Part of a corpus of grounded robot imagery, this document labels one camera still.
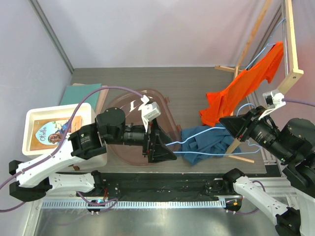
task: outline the wooden rod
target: wooden rod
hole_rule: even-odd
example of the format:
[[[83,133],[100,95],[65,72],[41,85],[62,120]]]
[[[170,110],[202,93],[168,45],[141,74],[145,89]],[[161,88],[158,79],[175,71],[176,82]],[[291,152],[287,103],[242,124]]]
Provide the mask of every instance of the wooden rod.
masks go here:
[[[234,150],[241,144],[241,142],[238,139],[234,139],[231,145],[227,148],[225,154],[232,153]]]
[[[234,70],[234,77],[233,77],[233,80],[235,80],[235,78],[237,77],[237,75],[238,75],[238,70],[239,70],[239,67],[238,66],[236,66],[235,67],[235,70]]]
[[[289,51],[289,68],[290,70],[293,68],[298,69],[299,67],[297,63],[292,0],[285,0],[285,16],[287,32],[286,40]]]
[[[224,71],[232,72],[232,73],[235,72],[235,68],[233,68],[233,67],[227,67],[227,66],[222,66],[222,65],[215,65],[215,69],[217,69],[217,70],[224,70]]]
[[[246,161],[246,162],[250,162],[250,163],[255,163],[254,160],[243,158],[243,157],[236,156],[236,155],[229,155],[227,157],[230,157],[230,158],[233,158],[233,159],[236,159],[236,160],[240,160],[240,161]]]
[[[259,26],[260,26],[262,20],[264,19],[264,16],[265,16],[265,14],[266,14],[266,12],[267,12],[271,2],[272,2],[272,0],[266,0],[265,1],[265,4],[263,5],[263,7],[262,7],[262,9],[260,11],[260,14],[259,14],[259,16],[258,16],[258,18],[256,20],[256,23],[255,23],[255,25],[254,25],[254,27],[252,29],[252,32],[251,32],[250,36],[248,37],[247,43],[245,45],[245,48],[243,49],[242,54],[241,54],[241,56],[240,56],[240,58],[239,58],[239,60],[238,60],[238,62],[236,64],[236,66],[240,67],[242,65],[242,62],[243,62],[243,60],[244,60],[244,58],[245,58],[245,56],[247,54],[247,51],[249,50],[249,48],[250,48],[250,46],[252,44],[252,41],[255,38],[255,35],[256,35],[256,33],[257,33],[258,29],[259,29]]]

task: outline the orange shirt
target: orange shirt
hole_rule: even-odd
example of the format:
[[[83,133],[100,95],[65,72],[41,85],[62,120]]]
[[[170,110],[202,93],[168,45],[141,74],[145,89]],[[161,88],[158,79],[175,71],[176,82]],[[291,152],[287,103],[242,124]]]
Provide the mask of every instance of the orange shirt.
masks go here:
[[[263,80],[274,78],[284,54],[283,43],[277,42],[268,54],[250,70],[243,70],[220,92],[207,93],[210,107],[199,111],[203,124],[215,126],[219,118],[229,116],[241,100],[255,91]]]

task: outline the picture book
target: picture book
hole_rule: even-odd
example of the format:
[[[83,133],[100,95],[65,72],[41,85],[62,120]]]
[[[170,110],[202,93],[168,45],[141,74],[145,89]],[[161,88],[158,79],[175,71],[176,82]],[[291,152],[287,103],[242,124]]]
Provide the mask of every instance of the picture book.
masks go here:
[[[81,128],[82,117],[75,116],[68,133],[65,134],[69,118],[70,117],[35,120],[31,134],[30,150],[55,148],[64,135],[68,138],[70,133]]]

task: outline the teal folder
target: teal folder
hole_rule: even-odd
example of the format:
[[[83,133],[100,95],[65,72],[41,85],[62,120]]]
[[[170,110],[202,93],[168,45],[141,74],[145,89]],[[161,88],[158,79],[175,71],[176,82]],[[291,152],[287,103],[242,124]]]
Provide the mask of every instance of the teal folder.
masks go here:
[[[95,89],[98,89],[102,84],[92,84],[92,85],[80,85],[80,86],[67,86],[63,94],[60,105],[69,105],[79,103],[86,95]],[[98,100],[99,92],[91,95],[85,102],[89,103],[93,110],[96,109],[96,104]]]

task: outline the blue cloth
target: blue cloth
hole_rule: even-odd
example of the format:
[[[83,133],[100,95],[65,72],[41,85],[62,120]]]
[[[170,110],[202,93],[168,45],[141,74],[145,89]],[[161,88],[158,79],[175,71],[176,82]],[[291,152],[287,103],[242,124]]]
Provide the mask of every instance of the blue cloth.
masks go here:
[[[216,124],[216,127],[224,126],[222,124]],[[182,141],[185,141],[190,136],[209,128],[209,126],[197,126],[190,129],[184,129],[182,130]],[[224,154],[227,148],[232,144],[233,140],[233,137],[226,129],[213,129],[189,139],[186,143],[182,144],[181,151],[198,151],[213,154]],[[239,147],[237,147],[234,151],[234,153],[237,152],[241,152]],[[193,153],[184,154],[184,158],[192,165],[195,165],[199,161],[209,157],[212,156]]]

